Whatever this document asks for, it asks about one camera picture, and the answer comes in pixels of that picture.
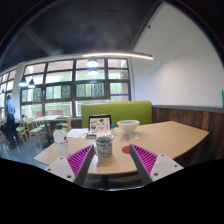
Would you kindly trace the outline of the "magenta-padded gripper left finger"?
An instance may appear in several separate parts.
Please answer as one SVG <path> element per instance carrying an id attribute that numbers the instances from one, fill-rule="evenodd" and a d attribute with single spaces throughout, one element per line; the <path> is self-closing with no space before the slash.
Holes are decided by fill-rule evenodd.
<path id="1" fill-rule="evenodd" d="M 46 168 L 46 171 L 82 186 L 93 156 L 94 146 L 89 145 L 69 157 L 60 156 Z"/>

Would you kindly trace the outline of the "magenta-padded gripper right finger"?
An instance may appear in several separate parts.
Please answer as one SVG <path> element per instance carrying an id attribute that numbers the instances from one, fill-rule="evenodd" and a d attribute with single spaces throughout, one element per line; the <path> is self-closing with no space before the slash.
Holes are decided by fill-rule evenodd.
<path id="1" fill-rule="evenodd" d="M 143 185 L 147 185 L 182 169 L 182 166 L 166 154 L 155 154 L 131 144 L 130 155 Z"/>

